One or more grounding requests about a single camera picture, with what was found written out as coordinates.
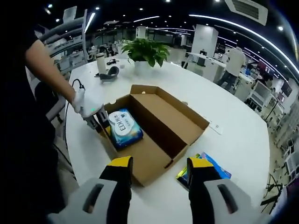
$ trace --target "cardboard box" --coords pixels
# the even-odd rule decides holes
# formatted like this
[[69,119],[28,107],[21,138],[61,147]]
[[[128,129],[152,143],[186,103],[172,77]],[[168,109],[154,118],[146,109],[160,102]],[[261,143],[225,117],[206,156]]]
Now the cardboard box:
[[143,139],[118,151],[109,137],[102,140],[114,157],[133,157],[133,175],[143,186],[182,158],[209,125],[187,105],[156,86],[132,85],[130,94],[105,105],[108,114],[121,108],[127,108],[134,117],[143,130]]

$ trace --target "black t-shirt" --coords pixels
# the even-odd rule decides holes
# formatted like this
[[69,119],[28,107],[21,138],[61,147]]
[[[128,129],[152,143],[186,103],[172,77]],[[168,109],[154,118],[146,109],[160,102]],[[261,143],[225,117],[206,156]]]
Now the black t-shirt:
[[9,68],[2,74],[4,204],[9,222],[20,218],[42,223],[53,212],[58,201],[54,197],[59,195],[57,152],[52,147],[55,128],[36,104],[25,70],[25,52],[37,40],[32,23],[20,17],[7,35],[10,49],[2,65]]

